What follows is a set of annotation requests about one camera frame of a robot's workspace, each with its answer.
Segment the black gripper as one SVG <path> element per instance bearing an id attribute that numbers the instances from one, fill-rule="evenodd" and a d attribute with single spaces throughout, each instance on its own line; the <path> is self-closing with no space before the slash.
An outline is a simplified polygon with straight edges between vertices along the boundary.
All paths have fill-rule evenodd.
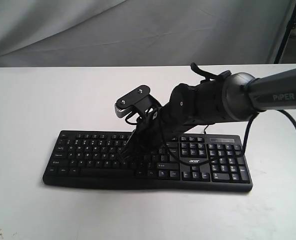
<path id="1" fill-rule="evenodd" d="M 149 154 L 188 131 L 188 102 L 171 99 L 166 105 L 150 111 L 146 122 L 135 125 L 130 139 L 118 151 L 118 158 L 128 164 L 138 164 L 143 154 Z"/>

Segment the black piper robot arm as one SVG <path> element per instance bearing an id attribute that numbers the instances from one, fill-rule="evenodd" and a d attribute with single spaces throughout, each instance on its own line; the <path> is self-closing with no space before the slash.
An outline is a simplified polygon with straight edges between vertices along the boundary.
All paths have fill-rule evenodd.
<path id="1" fill-rule="evenodd" d="M 213 74 L 191 64 L 191 70 L 203 77 L 195 86 L 177 85 L 169 102 L 161 105 L 140 85 L 115 103 L 117 117 L 128 120 L 137 115 L 135 129 L 118 153 L 124 161 L 149 154 L 195 126 L 246 122 L 262 112 L 276 110 L 286 114 L 296 109 L 296 68 L 263 78 L 244 72 Z"/>

